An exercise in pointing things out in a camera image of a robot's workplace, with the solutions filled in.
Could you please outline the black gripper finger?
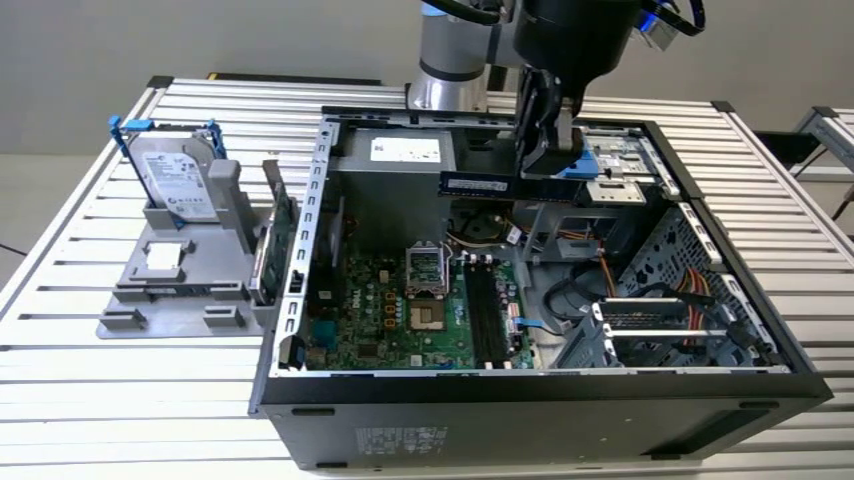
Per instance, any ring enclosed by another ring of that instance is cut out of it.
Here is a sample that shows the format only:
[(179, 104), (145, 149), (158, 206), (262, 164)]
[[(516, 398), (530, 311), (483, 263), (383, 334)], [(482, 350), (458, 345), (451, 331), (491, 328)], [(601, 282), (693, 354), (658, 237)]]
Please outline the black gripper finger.
[(565, 95), (561, 79), (534, 67), (521, 70), (516, 107), (516, 151), (520, 176), (554, 176), (576, 165), (584, 154), (578, 109)]

